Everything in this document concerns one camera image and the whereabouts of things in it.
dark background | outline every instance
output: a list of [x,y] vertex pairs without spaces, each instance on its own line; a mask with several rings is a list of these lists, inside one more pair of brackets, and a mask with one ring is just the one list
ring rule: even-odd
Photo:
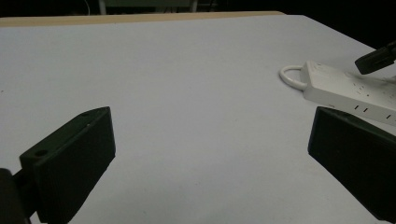
[[[87,0],[87,2],[91,8],[91,14],[99,14],[97,0]],[[305,15],[375,49],[396,40],[396,0],[369,2],[361,0],[200,0],[198,7],[198,11],[261,10],[278,10],[290,15]],[[154,8],[109,8],[107,12],[110,14],[150,13],[154,12]],[[0,0],[0,17],[86,14],[87,6],[84,0]]]

wooden surface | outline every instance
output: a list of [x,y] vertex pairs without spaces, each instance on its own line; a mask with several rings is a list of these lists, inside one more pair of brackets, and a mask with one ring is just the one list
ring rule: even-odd
[[0,18],[0,27],[10,26],[49,26],[74,24],[100,24],[135,21],[184,21],[215,18],[248,17],[263,15],[283,15],[279,11],[249,12],[203,12],[203,13],[168,13],[168,14],[135,14],[108,16],[68,16],[68,17],[14,17]]

power outlet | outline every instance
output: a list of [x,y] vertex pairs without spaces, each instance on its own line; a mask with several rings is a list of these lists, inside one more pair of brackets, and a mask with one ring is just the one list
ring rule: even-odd
[[304,98],[396,126],[396,85],[308,61],[302,68]]

white tabletop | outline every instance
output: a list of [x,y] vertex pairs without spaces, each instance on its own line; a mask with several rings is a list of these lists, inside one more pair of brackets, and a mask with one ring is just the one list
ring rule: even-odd
[[116,159],[71,223],[380,223],[308,155],[318,105],[277,74],[371,50],[303,16],[0,28],[0,164],[108,105]]

